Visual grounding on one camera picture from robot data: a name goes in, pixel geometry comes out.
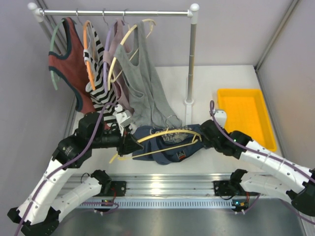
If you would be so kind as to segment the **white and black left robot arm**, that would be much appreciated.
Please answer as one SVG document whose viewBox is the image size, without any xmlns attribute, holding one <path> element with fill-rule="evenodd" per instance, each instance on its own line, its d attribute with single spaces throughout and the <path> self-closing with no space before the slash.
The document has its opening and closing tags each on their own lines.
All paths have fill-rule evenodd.
<svg viewBox="0 0 315 236">
<path fill-rule="evenodd" d="M 59 142 L 36 188 L 7 214 L 18 224 L 17 234 L 49 236 L 80 204 L 111 191 L 111 177 L 104 170 L 95 170 L 79 186 L 58 196 L 68 179 L 92 156 L 93 149 L 116 148 L 119 155 L 126 155 L 143 148 L 128 128 L 132 124 L 131 113 L 115 112 L 114 117 L 113 127 L 107 129 L 100 113 L 87 113 L 79 120 L 74 134 Z"/>
</svg>

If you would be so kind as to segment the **blue printed tank top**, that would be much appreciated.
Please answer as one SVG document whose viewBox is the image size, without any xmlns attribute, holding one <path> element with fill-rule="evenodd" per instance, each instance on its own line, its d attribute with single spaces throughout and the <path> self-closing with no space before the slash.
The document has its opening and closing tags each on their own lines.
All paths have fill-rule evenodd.
<svg viewBox="0 0 315 236">
<path fill-rule="evenodd" d="M 179 129 L 181 132 L 169 132 L 143 141 L 143 150 L 135 151 L 132 159 L 168 165 L 182 162 L 205 148 L 199 124 L 185 125 Z"/>
</svg>

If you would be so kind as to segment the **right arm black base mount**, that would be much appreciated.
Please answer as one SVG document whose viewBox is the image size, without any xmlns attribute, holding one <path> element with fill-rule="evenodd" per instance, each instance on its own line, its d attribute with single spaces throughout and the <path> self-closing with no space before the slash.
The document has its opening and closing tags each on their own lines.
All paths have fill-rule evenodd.
<svg viewBox="0 0 315 236">
<path fill-rule="evenodd" d="M 215 196 L 230 200 L 236 196 L 246 196 L 245 190 L 238 183 L 229 180 L 216 180 L 213 182 Z"/>
</svg>

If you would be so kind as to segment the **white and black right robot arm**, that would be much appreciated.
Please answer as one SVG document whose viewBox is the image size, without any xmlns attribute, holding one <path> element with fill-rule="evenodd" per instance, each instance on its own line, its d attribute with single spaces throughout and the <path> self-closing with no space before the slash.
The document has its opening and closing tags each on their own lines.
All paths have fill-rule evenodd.
<svg viewBox="0 0 315 236">
<path fill-rule="evenodd" d="M 235 170 L 227 184 L 234 195 L 260 193 L 290 203 L 307 216 L 315 215 L 314 170 L 272 153 L 240 131 L 227 133 L 213 120 L 202 123 L 201 132 L 206 144 L 217 152 L 251 163 L 267 173 L 264 176 Z"/>
</svg>

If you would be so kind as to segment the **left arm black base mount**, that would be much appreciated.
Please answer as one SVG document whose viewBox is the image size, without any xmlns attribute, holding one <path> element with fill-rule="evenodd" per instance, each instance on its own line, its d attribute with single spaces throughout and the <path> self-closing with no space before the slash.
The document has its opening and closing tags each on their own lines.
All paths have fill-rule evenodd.
<svg viewBox="0 0 315 236">
<path fill-rule="evenodd" d="M 126 181 L 112 181 L 101 188 L 97 197 L 123 197 L 126 194 Z"/>
</svg>

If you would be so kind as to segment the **yellow hanger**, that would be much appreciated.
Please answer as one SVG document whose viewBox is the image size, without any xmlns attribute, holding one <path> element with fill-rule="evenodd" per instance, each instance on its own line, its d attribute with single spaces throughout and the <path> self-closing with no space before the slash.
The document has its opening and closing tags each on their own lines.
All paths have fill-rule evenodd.
<svg viewBox="0 0 315 236">
<path fill-rule="evenodd" d="M 137 128 L 134 134 L 143 148 L 127 156 L 115 154 L 109 164 L 113 163 L 114 160 L 133 159 L 155 161 L 160 165 L 168 165 L 179 163 L 204 147 L 199 124 L 185 125 L 179 128 L 155 128 L 144 125 Z"/>
</svg>

